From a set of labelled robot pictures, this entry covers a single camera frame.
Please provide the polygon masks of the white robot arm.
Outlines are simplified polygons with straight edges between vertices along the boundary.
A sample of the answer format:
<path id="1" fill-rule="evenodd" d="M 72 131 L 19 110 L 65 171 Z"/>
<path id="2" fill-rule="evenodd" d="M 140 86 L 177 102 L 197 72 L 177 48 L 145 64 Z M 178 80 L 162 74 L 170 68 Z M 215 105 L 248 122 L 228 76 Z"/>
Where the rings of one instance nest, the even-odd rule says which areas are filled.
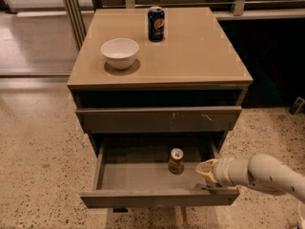
<path id="1" fill-rule="evenodd" d="M 213 158 L 199 163 L 195 170 L 208 182 L 241 185 L 267 194 L 290 194 L 305 202 L 305 176 L 270 155 L 256 154 L 249 159 Z"/>

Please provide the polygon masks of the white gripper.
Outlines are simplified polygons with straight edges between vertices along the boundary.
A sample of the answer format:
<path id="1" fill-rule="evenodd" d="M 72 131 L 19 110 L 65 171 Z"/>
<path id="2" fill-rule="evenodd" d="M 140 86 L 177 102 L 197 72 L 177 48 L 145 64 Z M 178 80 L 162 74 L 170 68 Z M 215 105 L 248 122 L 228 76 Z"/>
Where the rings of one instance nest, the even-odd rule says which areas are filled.
<path id="1" fill-rule="evenodd" d="M 251 181 L 248 164 L 248 159 L 212 158 L 199 163 L 195 170 L 208 182 L 216 183 L 218 181 L 225 186 L 248 186 Z"/>

